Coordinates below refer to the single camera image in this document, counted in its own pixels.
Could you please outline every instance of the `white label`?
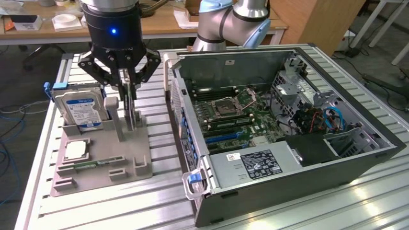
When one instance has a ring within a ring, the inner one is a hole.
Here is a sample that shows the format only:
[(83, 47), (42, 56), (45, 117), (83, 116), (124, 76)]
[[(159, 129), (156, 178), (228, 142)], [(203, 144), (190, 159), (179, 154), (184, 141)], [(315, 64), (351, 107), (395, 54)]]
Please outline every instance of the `white label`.
[(67, 106), (74, 120), (80, 127), (100, 125), (102, 117), (94, 109), (95, 100), (91, 98), (67, 101)]
[(234, 126), (234, 125), (236, 125), (235, 122), (234, 123), (226, 123), (226, 124), (218, 125), (218, 128), (226, 127), (226, 126)]
[(227, 66), (231, 66), (231, 65), (235, 64), (235, 62), (236, 62), (235, 60), (227, 60), (227, 61), (226, 61), (226, 65), (227, 65)]
[(240, 160), (240, 152), (226, 155), (228, 157), (228, 161)]

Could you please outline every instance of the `blue cable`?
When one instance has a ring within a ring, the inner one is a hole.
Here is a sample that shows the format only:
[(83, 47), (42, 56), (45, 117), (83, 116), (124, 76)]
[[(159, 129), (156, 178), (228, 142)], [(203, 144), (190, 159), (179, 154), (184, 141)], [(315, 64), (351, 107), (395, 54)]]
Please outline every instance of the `blue cable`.
[(21, 128), (19, 132), (17, 132), (15, 135), (13, 135), (10, 138), (7, 138), (6, 140), (2, 141), (2, 143), (6, 143), (6, 142), (11, 141), (13, 139), (15, 139), (21, 135), (21, 133), (25, 130), (26, 123), (25, 123), (25, 120), (19, 119), (19, 118), (10, 118), (10, 117), (5, 117), (2, 115), (0, 115), (0, 118), (3, 118), (6, 120), (21, 121), (22, 122), (22, 128)]
[(0, 150), (0, 153), (3, 153), (11, 159), (13, 167), (14, 167), (15, 174), (17, 174), (17, 177), (18, 177), (18, 188), (15, 189), (14, 193), (6, 198), (6, 200), (0, 203), (0, 206), (2, 206), (19, 192), (21, 186), (22, 186), (22, 179), (21, 179), (21, 174), (19, 174), (15, 158), (13, 157), (13, 155), (9, 154), (7, 151)]
[[(0, 118), (6, 119), (6, 120), (11, 120), (11, 121), (19, 121), (22, 123), (22, 128), (21, 130), (10, 137), (7, 138), (6, 140), (0, 141), (2, 144), (5, 144), (6, 142), (11, 141), (13, 139), (15, 139), (21, 133), (23, 132), (25, 130), (25, 127), (26, 127), (26, 123), (25, 123), (25, 120), (23, 119), (19, 119), (19, 118), (10, 118), (10, 117), (5, 117), (0, 115)], [(17, 178), (18, 178), (18, 187), (14, 191), (14, 193), (6, 198), (6, 200), (0, 203), (0, 206), (7, 203), (7, 201), (18, 194), (18, 192), (21, 191), (21, 187), (22, 187), (22, 179), (21, 179), (21, 174), (19, 174), (19, 170), (18, 170), (18, 166), (17, 166), (17, 161), (15, 161), (15, 158), (13, 157), (13, 155), (7, 152), (7, 150), (0, 150), (0, 153), (9, 157), (11, 163), (13, 163), (13, 168), (14, 168), (14, 171), (15, 171), (15, 174), (17, 174)]]
[(328, 125), (328, 127), (332, 128), (331, 122), (327, 119), (328, 118), (328, 115), (326, 113), (327, 110), (334, 110), (339, 114), (340, 119), (342, 119), (343, 130), (346, 130), (346, 120), (343, 118), (343, 113), (336, 107), (328, 107), (327, 109), (324, 109), (324, 119), (326, 119), (326, 124)]

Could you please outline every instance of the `table leg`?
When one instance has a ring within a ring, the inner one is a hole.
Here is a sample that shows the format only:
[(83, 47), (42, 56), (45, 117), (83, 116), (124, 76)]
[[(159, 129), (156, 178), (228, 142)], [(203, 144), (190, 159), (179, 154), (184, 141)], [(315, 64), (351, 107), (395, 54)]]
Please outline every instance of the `table leg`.
[(391, 15), (388, 22), (386, 23), (386, 25), (383, 26), (380, 32), (378, 33), (378, 36), (375, 37), (375, 39), (372, 40), (370, 47), (375, 47), (379, 40), (382, 39), (382, 37), (384, 36), (390, 26), (392, 25), (392, 23), (395, 22), (396, 18), (399, 17), (399, 15), (402, 14), (404, 8), (408, 5), (408, 0), (403, 2), (402, 6), (396, 9), (396, 11), (394, 12), (394, 14)]
[(356, 38), (352, 41), (351, 47), (355, 48), (364, 37), (364, 34), (367, 33), (371, 24), (374, 23), (375, 19), (378, 18), (379, 13), (382, 12), (383, 8), (386, 7), (387, 1), (382, 0), (382, 2), (378, 5), (376, 10), (374, 11), (372, 15), (368, 18), (368, 21), (366, 22), (366, 25), (363, 26), (363, 29), (360, 30)]
[(276, 33), (272, 34), (272, 38), (271, 38), (271, 45), (279, 45), (283, 39), (283, 35), (284, 35), (284, 30), (276, 30)]
[(396, 59), (392, 61), (392, 64), (396, 66), (399, 64), (399, 62), (403, 60), (404, 56), (408, 54), (409, 52), (409, 43), (406, 46), (406, 48), (403, 49), (403, 51), (399, 53), (399, 55), (396, 56)]

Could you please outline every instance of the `aluminum extrusion table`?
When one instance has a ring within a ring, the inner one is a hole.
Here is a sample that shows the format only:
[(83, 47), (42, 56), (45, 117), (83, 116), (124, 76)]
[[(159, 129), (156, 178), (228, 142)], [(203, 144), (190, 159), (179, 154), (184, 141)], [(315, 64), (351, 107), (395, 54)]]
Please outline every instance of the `aluminum extrusion table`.
[[(400, 139), (409, 143), (409, 124), (315, 47), (300, 45), (324, 70), (356, 97)], [(78, 67), (79, 55), (64, 56), (58, 82), (95, 81)], [(154, 161), (151, 179), (51, 197), (63, 118), (50, 104), (17, 230), (122, 229), (195, 230), (194, 210), (186, 198), (164, 97), (163, 65), (138, 90), (136, 107), (148, 117)], [(308, 69), (320, 90), (327, 83)], [(107, 88), (108, 96), (118, 96)], [(378, 229), (409, 226), (409, 149), (374, 167), (351, 184), (270, 207), (204, 230)]]

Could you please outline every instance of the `blue pcie slot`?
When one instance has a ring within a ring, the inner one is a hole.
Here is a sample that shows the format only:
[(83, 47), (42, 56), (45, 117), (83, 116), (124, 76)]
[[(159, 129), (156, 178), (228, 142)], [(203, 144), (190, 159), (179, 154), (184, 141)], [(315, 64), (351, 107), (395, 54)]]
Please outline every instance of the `blue pcie slot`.
[(215, 142), (224, 141), (224, 140), (232, 140), (232, 139), (236, 139), (239, 136), (240, 136), (240, 133), (234, 133), (234, 134), (230, 134), (222, 137), (208, 138), (206, 142), (215, 143)]

